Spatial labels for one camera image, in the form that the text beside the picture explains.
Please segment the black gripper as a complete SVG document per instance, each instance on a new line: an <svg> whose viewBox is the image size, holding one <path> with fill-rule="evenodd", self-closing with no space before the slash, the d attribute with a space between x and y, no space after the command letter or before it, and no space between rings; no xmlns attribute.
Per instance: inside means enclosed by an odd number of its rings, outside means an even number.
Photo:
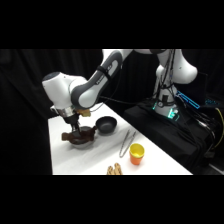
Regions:
<svg viewBox="0 0 224 224"><path fill-rule="evenodd" d="M67 123L67 124L70 124L71 125L71 133L74 134L75 131L77 132L77 135L79 137L81 137L81 131L80 131L80 127L78 125L78 121L79 121L79 115L78 114L74 114L70 117L65 117L64 118L64 121Z"/></svg>

